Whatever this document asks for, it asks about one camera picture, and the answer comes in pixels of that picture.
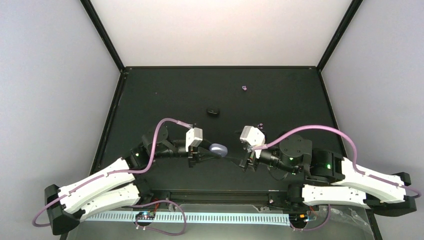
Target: gray wall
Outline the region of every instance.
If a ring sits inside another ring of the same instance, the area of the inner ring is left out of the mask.
[[[119,72],[80,1],[1,1],[0,29],[0,239],[59,239],[31,219],[88,175]]]
[[[340,129],[360,165],[411,174],[424,190],[424,1],[365,0],[323,71]],[[418,211],[377,217],[383,239],[423,239]]]

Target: black cable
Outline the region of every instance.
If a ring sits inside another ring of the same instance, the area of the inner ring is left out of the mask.
[[[282,178],[276,178],[275,176],[273,176],[273,174],[271,173],[271,168],[268,166],[267,167],[268,168],[268,173],[269,173],[269,175],[271,176],[271,178],[273,178],[274,180],[276,180],[276,181],[281,181],[281,180],[283,180],[283,179],[285,179],[288,175],[289,175],[289,173],[288,172],[286,172],[285,174],[284,174],[284,176],[282,176]]]
[[[239,161],[241,160],[241,159],[239,159],[239,158],[232,157],[232,156],[223,156],[223,157],[211,156],[211,157],[208,157],[208,158],[205,158],[205,159],[201,159],[201,160],[200,160],[200,163],[203,163],[203,162],[204,162],[204,161],[206,161],[206,160],[219,159],[219,158],[221,158],[221,159],[228,159],[230,162],[232,162],[233,164],[235,164],[237,167],[239,166],[239,164],[237,164],[237,163],[233,162],[231,159],[235,159],[235,160],[239,160]]]

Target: white wall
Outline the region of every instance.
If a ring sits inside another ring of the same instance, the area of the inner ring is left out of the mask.
[[[92,0],[125,66],[316,66],[351,0]]]
[[[80,1],[0,1],[0,29],[0,238],[59,239],[31,219],[88,175],[119,72]]]
[[[341,130],[355,141],[359,164],[407,172],[424,191],[424,1],[365,0],[323,77]],[[377,217],[383,239],[423,239],[418,211]]]

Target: white cable carrier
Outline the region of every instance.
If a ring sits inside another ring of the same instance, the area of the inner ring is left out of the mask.
[[[100,222],[135,222],[143,211],[105,211],[86,219]],[[289,226],[289,215],[282,213],[223,213],[185,212],[189,224],[257,224]],[[139,219],[140,223],[184,223],[181,212],[156,212],[153,220]]]

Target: white robot arm segment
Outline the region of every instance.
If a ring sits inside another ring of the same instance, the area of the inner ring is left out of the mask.
[[[404,182],[399,176],[383,174],[360,165],[356,165],[359,170],[366,172],[367,174],[375,175],[382,179],[386,179],[400,185],[404,185]],[[362,175],[354,170],[352,162],[344,157],[341,161],[341,172],[345,176],[345,179],[332,183],[335,186],[346,186],[353,189],[357,189],[373,195],[385,203],[402,203],[406,195],[406,190],[402,187],[393,186],[388,183],[376,180],[367,175]]]
[[[139,190],[131,183],[124,187],[108,191],[82,206],[85,213],[79,219],[80,222],[98,213],[124,206],[135,205],[140,200]]]
[[[303,203],[315,205],[349,205],[364,209],[370,207],[364,203],[367,195],[363,191],[348,186],[312,186],[305,185],[302,189]]]
[[[109,165],[107,168],[87,178],[84,178],[81,181],[59,188],[60,190],[60,192],[58,193],[59,197],[63,195],[68,195],[68,197],[65,197],[62,200],[60,200],[60,204],[65,206],[64,210],[66,212],[70,214],[75,213],[83,205],[85,205],[88,201],[92,200],[93,198],[113,188],[116,188],[119,185],[132,182],[134,181],[135,178],[130,173],[120,172],[120,173],[111,174],[111,175],[102,177],[100,179],[97,179],[95,181],[92,181],[69,195],[69,192],[71,190],[73,190],[75,187],[97,176],[106,175],[108,172],[111,172],[114,170],[128,170],[129,168],[130,167],[128,166],[127,161],[125,161],[122,158],[119,158],[114,163]]]

